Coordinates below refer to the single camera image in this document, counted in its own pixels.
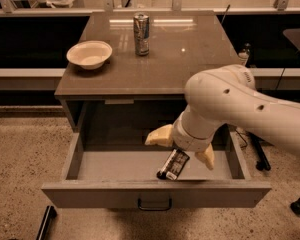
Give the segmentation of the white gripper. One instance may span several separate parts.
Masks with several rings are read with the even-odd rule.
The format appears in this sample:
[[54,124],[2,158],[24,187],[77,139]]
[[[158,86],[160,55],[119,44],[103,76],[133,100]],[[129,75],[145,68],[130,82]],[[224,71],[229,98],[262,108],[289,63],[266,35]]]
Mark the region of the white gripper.
[[168,124],[150,132],[145,144],[171,147],[174,142],[181,150],[196,152],[196,158],[213,170],[215,155],[209,144],[222,125],[222,121],[207,119],[187,106],[173,125]]

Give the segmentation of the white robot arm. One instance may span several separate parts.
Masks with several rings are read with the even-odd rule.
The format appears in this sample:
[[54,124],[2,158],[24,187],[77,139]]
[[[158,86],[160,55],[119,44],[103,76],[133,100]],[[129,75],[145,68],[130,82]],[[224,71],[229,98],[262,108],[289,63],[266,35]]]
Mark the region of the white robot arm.
[[300,103],[258,92],[248,68],[235,64],[201,71],[187,81],[184,96],[186,109],[174,123],[150,132],[147,145],[191,151],[212,170],[212,139],[230,124],[300,157]]

